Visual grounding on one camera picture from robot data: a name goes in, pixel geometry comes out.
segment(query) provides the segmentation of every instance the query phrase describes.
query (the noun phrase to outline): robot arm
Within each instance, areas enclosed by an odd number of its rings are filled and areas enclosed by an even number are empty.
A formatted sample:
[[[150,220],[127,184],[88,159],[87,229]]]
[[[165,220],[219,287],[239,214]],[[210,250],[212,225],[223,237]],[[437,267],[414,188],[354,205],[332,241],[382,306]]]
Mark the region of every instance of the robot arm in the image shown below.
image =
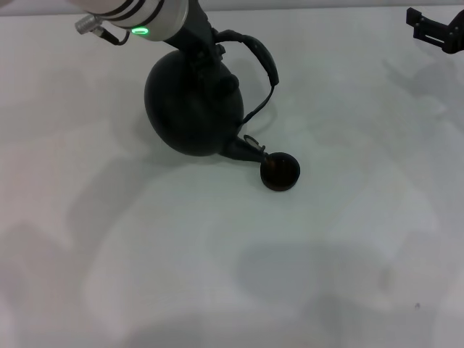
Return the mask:
[[[464,11],[449,25],[425,18],[418,10],[407,10],[406,23],[414,28],[414,38],[440,47],[448,54],[464,50]]]
[[[189,0],[70,0],[90,15],[76,23],[79,33],[104,37],[101,24],[108,21],[150,41],[173,37],[186,21]]]

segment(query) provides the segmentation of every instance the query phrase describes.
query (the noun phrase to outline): black kettle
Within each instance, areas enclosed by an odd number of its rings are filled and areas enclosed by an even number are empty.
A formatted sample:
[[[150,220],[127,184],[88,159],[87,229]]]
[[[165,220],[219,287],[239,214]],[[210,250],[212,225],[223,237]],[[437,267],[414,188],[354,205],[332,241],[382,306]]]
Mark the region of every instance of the black kettle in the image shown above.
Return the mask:
[[[163,57],[146,82],[145,106],[152,126],[178,152],[191,156],[220,154],[233,160],[258,162],[268,188],[290,189],[299,178],[298,162],[288,154],[265,153],[265,147],[249,136],[238,137],[242,126],[267,104],[279,83],[270,52],[251,36],[213,30],[197,1],[191,2],[183,29],[166,41],[179,51]],[[199,32],[205,23],[207,27]],[[269,97],[246,117],[239,80],[221,62],[225,49],[219,43],[225,41],[244,43],[269,76]]]

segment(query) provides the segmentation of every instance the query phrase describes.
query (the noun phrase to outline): kettle spout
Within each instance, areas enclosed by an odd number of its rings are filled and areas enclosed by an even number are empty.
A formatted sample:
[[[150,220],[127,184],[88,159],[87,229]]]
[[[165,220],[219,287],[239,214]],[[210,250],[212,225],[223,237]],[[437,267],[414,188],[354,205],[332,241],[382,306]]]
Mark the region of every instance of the kettle spout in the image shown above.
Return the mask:
[[[232,160],[245,162],[263,163],[266,159],[264,148],[258,149],[239,137],[228,143],[219,154]]]

